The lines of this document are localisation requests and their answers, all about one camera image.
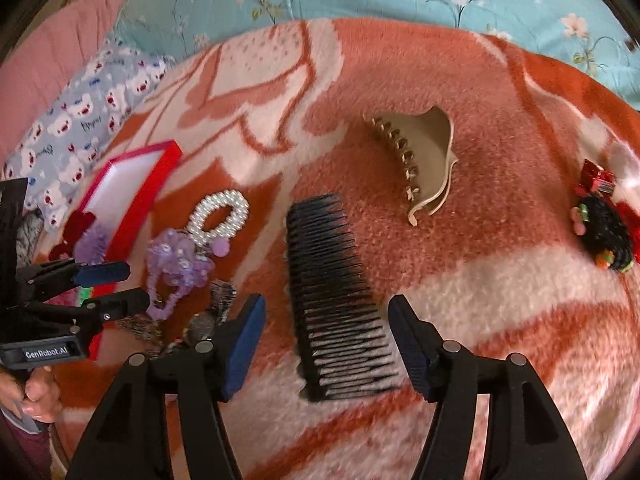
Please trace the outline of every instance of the purple bead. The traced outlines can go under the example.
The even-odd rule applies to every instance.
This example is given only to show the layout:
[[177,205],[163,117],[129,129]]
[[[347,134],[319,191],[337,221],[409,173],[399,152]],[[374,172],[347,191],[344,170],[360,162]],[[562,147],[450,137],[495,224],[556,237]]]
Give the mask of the purple bead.
[[211,241],[210,248],[214,256],[222,258],[223,256],[227,256],[229,254],[231,243],[229,243],[229,238],[216,236]]
[[189,235],[165,229],[149,244],[146,264],[149,272],[147,286],[149,295],[154,299],[158,277],[170,286],[177,287],[164,308],[158,309],[152,302],[148,314],[154,319],[166,319],[171,315],[180,298],[189,294],[194,286],[205,286],[209,281],[209,273],[213,270],[213,262],[196,254],[195,243]]

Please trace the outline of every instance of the black bracket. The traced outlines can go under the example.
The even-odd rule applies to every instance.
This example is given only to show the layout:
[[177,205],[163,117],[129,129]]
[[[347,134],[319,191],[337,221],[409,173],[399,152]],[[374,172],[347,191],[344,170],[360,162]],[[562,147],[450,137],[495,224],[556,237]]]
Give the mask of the black bracket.
[[171,480],[166,394],[177,394],[191,480],[240,480],[218,402],[242,387],[265,321],[264,298],[252,294],[212,339],[158,359],[129,357],[95,410],[66,480]]
[[413,480],[462,480],[476,399],[489,394],[480,480],[586,480],[574,441],[542,380],[524,355],[476,356],[415,315],[394,296],[388,318],[412,385],[436,402]]

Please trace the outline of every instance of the light blue floral sheet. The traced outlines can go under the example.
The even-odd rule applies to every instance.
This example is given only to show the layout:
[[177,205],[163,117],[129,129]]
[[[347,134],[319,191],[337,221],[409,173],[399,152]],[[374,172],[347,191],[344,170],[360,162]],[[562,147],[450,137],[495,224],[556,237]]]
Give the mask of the light blue floral sheet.
[[640,51],[602,0],[129,0],[114,33],[183,60],[252,28],[343,16],[491,34],[574,65],[640,109]]

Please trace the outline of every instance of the pearl bead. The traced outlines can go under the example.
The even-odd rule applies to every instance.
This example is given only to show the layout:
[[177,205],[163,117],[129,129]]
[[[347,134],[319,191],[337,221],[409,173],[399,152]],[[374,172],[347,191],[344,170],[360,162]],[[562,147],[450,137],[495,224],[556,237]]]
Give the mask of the pearl bead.
[[[232,211],[222,224],[209,232],[204,232],[202,227],[207,217],[221,207],[231,206]],[[196,206],[189,217],[187,231],[191,239],[199,247],[208,245],[214,238],[233,238],[244,227],[249,214],[249,203],[242,193],[233,189],[227,189],[204,197]]]

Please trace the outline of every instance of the fuzzy blanket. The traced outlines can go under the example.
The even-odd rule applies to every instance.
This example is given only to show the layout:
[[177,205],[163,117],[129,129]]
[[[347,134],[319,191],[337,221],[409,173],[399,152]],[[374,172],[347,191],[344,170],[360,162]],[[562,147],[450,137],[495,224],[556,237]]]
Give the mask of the fuzzy blanket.
[[[460,162],[443,209],[412,228],[402,171],[362,115],[433,105],[452,119]],[[268,304],[247,382],[222,406],[244,478],[410,478],[433,407],[405,376],[399,390],[360,401],[309,404],[298,395],[284,217],[294,200],[340,192],[380,305],[402,292],[443,337],[487,356],[527,355],[589,478],[600,480],[636,432],[640,268],[599,270],[568,212],[582,160],[604,162],[614,136],[640,152],[636,111],[583,73],[496,38],[365,19],[249,32],[171,72],[104,155],[167,139],[184,152],[138,236],[125,286],[143,283],[151,237],[185,226],[206,194],[240,190],[250,216],[215,274]],[[639,196],[621,193],[640,208]],[[207,297],[196,290],[178,304],[167,339]],[[58,369],[66,406],[58,429],[69,452],[139,348],[112,328],[97,362]],[[481,398],[468,478],[479,472],[486,407]],[[186,480],[175,408],[175,478]]]

